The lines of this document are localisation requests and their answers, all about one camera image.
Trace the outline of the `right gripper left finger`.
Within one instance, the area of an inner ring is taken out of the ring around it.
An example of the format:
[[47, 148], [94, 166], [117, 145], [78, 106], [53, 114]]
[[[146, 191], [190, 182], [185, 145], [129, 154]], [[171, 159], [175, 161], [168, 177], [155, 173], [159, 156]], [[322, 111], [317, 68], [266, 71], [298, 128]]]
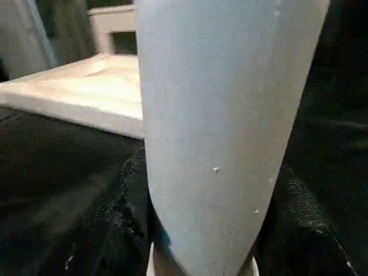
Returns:
[[139, 148], [122, 165], [114, 198], [102, 221], [107, 231], [94, 259], [92, 275], [156, 275], [155, 215], [148, 191], [145, 150]]

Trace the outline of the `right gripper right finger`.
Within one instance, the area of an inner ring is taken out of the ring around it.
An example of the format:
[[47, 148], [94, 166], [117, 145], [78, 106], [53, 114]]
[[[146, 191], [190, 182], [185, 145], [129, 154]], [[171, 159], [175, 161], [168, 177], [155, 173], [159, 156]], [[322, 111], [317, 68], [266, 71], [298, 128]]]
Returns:
[[316, 197], [281, 167], [255, 245], [261, 275], [357, 275]]

